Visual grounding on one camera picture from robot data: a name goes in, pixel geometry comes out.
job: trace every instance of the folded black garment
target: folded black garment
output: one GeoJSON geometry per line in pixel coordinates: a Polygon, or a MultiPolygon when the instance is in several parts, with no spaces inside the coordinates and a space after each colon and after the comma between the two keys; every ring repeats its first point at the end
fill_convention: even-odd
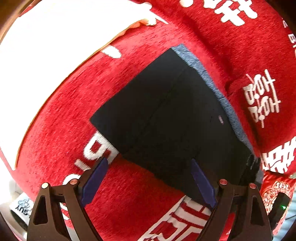
{"type": "Polygon", "coordinates": [[[252,155],[214,93],[172,49],[101,106],[91,122],[124,158],[201,204],[192,158],[211,178],[239,184],[252,155]]]}

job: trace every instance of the gray fabric trim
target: gray fabric trim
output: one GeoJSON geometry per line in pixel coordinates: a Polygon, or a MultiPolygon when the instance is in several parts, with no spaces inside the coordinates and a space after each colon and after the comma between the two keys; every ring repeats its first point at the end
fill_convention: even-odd
{"type": "Polygon", "coordinates": [[[228,119],[230,121],[230,124],[237,136],[237,138],[244,143],[252,153],[254,153],[253,146],[251,145],[249,139],[247,138],[246,133],[244,132],[241,123],[239,122],[239,119],[234,112],[234,109],[232,108],[231,104],[229,103],[228,99],[220,92],[220,90],[215,86],[212,78],[208,75],[207,71],[203,67],[202,63],[199,61],[199,59],[191,53],[184,44],[180,44],[176,47],[172,47],[172,50],[175,51],[175,53],[183,59],[190,67],[194,68],[198,74],[202,77],[206,85],[214,92],[217,99],[221,103],[225,113],[228,116],[228,119]]]}

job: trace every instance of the red fabric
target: red fabric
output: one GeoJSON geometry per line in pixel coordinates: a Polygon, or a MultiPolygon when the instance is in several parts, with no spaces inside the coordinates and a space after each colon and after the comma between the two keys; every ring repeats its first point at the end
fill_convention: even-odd
{"type": "MultiPolygon", "coordinates": [[[[267,213],[270,213],[272,209],[272,205],[278,195],[279,192],[285,193],[289,196],[292,200],[293,193],[296,186],[296,179],[291,179],[284,177],[281,174],[274,173],[274,172],[265,172],[263,177],[263,184],[261,186],[260,194],[263,199],[263,203],[267,213]]],[[[281,218],[279,224],[274,229],[273,234],[276,235],[283,222],[285,221],[286,214],[288,212],[290,203],[284,213],[283,217],[281,218]]]]}
{"type": "MultiPolygon", "coordinates": [[[[121,58],[111,58],[104,53],[94,55],[79,66],[41,108],[20,148],[17,170],[12,172],[24,192],[34,199],[43,182],[60,185],[70,174],[81,175],[82,170],[74,164],[78,159],[91,166],[90,150],[95,153],[104,143],[96,139],[96,130],[89,118],[150,62],[180,43],[198,57],[228,98],[257,155],[291,140],[295,135],[291,110],[296,105],[292,87],[296,67],[294,50],[287,37],[290,32],[264,0],[252,2],[251,8],[258,17],[244,18],[241,12],[245,24],[237,27],[229,21],[222,23],[222,14],[204,8],[203,1],[195,1],[189,8],[180,6],[178,0],[151,1],[152,11],[168,25],[158,21],[154,27],[128,30],[112,43],[121,52],[121,58]],[[265,127],[261,128],[260,122],[255,123],[249,113],[242,88],[250,84],[246,74],[252,78],[256,74],[263,76],[265,69],[276,79],[274,86],[281,103],[280,112],[270,113],[264,120],[265,127]]],[[[295,170],[296,164],[291,164],[288,173],[295,170]]],[[[169,215],[170,208],[182,196],[180,191],[118,155],[86,210],[104,240],[140,240],[163,216],[169,215]]],[[[200,218],[199,224],[207,219],[200,211],[188,212],[200,218]]],[[[166,225],[156,225],[160,228],[158,235],[166,233],[168,238],[174,234],[173,229],[166,231],[165,228],[173,217],[172,214],[165,220],[166,225]]],[[[188,228],[186,224],[172,241],[188,228]]],[[[228,232],[224,231],[224,240],[228,232]]],[[[195,240],[197,235],[190,233],[181,240],[195,240]]]]}

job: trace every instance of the metal bolt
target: metal bolt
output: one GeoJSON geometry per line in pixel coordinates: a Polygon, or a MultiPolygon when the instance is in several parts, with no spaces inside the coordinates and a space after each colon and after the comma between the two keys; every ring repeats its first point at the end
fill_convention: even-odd
{"type": "Polygon", "coordinates": [[[220,179],[220,184],[221,185],[226,185],[228,182],[225,179],[220,179]]]}
{"type": "Polygon", "coordinates": [[[252,188],[252,189],[256,189],[256,187],[257,187],[255,183],[250,183],[249,186],[250,186],[250,188],[252,188]]]}
{"type": "Polygon", "coordinates": [[[78,180],[76,178],[70,180],[71,185],[75,185],[75,184],[77,184],[77,182],[78,182],[78,180]]]}
{"type": "Polygon", "coordinates": [[[41,187],[42,187],[43,189],[47,188],[47,187],[48,187],[48,183],[43,183],[43,184],[41,185],[41,187]]]}

